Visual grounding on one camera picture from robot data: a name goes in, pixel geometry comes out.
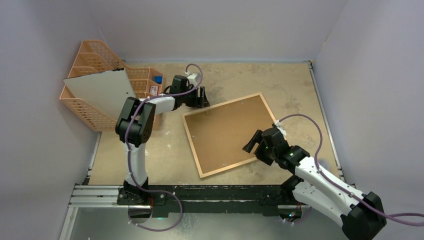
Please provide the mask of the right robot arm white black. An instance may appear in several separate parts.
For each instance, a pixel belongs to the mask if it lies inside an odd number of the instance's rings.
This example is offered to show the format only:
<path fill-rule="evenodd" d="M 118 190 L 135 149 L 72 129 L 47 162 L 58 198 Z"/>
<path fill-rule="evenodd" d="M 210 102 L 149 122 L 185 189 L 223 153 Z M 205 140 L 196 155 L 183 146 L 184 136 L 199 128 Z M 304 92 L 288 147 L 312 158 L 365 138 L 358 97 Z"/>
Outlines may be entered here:
<path fill-rule="evenodd" d="M 283 130 L 273 126 L 257 130 L 242 148 L 261 162 L 272 163 L 292 176 L 281 184 L 280 196 L 288 204 L 295 201 L 309 205 L 337 223 L 350 240 L 372 240 L 386 225 L 385 217 L 370 210 L 367 205 L 383 212 L 381 198 L 344 184 L 315 162 L 298 145 L 289 145 Z"/>

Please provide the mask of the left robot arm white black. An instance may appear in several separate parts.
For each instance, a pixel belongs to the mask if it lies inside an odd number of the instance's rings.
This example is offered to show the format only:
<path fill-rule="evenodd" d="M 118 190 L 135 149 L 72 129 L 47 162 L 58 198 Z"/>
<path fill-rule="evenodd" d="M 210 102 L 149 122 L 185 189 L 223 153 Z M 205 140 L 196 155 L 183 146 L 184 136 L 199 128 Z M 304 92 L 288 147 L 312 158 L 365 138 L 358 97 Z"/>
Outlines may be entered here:
<path fill-rule="evenodd" d="M 202 73 L 175 75 L 172 84 L 163 93 L 146 98 L 128 97 L 119 114 L 115 133 L 124 144 L 127 155 L 127 177 L 124 194 L 138 205 L 149 199 L 148 175 L 144 150 L 153 132 L 157 115 L 171 112 L 182 105 L 189 108 L 206 108 L 210 103 L 201 82 Z"/>

